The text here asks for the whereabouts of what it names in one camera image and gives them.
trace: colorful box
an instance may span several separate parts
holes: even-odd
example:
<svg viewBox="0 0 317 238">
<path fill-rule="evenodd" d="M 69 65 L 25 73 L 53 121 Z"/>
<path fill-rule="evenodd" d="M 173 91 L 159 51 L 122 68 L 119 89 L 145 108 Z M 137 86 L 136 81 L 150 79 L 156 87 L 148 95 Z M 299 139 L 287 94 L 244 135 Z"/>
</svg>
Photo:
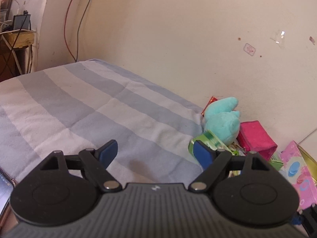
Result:
<svg viewBox="0 0 317 238">
<path fill-rule="evenodd" d="M 247 152 L 256 151 L 267 161 L 277 149 L 276 143 L 267 134 L 259 121 L 242 122 L 237 140 Z"/>
<path fill-rule="evenodd" d="M 293 185 L 300 197 L 299 209 L 317 203 L 317 189 L 298 145 L 292 141 L 281 153 L 287 180 Z"/>
</svg>

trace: phone screen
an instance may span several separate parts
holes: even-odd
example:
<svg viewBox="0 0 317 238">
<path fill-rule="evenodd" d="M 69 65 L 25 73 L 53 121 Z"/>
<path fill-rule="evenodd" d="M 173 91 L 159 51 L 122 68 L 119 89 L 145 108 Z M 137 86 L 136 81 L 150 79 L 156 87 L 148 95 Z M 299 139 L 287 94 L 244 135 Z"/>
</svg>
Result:
<svg viewBox="0 0 317 238">
<path fill-rule="evenodd" d="M 2 215 L 12 191 L 12 183 L 0 173 L 0 215 Z"/>
</svg>

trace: metal screw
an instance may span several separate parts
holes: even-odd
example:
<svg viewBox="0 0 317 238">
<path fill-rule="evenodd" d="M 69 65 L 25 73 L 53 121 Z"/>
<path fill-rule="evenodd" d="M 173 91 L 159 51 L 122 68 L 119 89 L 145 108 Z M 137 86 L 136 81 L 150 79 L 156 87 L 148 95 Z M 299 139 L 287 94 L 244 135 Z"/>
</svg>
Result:
<svg viewBox="0 0 317 238">
<path fill-rule="evenodd" d="M 106 181 L 104 182 L 103 186 L 106 189 L 112 190 L 118 188 L 120 186 L 120 183 L 118 183 L 117 181 Z"/>
<path fill-rule="evenodd" d="M 205 190 L 207 188 L 207 185 L 204 182 L 193 182 L 191 184 L 191 188 L 194 189 L 195 191 L 201 191 Z"/>
</svg>

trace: red wire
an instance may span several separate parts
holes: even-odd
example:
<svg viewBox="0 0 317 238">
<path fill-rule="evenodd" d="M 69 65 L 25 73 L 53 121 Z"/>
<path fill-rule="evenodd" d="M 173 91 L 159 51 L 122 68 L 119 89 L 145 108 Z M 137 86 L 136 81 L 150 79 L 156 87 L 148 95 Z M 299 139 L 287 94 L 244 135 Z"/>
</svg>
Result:
<svg viewBox="0 0 317 238">
<path fill-rule="evenodd" d="M 69 5 L 68 5 L 68 8 L 67 8 L 67 11 L 66 11 L 66 16 L 65 16 L 65 22 L 64 22 L 64 41 L 65 41 L 65 44 L 66 44 L 66 47 L 67 47 L 67 50 L 69 51 L 70 55 L 73 57 L 73 59 L 76 61 L 74 55 L 72 54 L 72 52 L 70 51 L 69 47 L 68 47 L 68 44 L 67 44 L 67 41 L 66 41 L 66 23 L 67 23 L 67 15 L 68 15 L 68 11 L 69 11 L 69 8 L 72 4 L 73 0 L 70 0 L 69 2 Z"/>
</svg>

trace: smartphone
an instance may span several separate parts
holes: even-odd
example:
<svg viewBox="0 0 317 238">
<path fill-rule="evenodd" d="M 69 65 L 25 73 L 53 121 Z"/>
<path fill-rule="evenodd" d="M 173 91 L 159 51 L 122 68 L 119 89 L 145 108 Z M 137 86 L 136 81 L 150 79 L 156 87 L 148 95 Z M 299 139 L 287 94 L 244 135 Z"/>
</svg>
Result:
<svg viewBox="0 0 317 238">
<path fill-rule="evenodd" d="M 0 168 L 0 229 L 10 212 L 9 199 L 16 182 Z"/>
</svg>

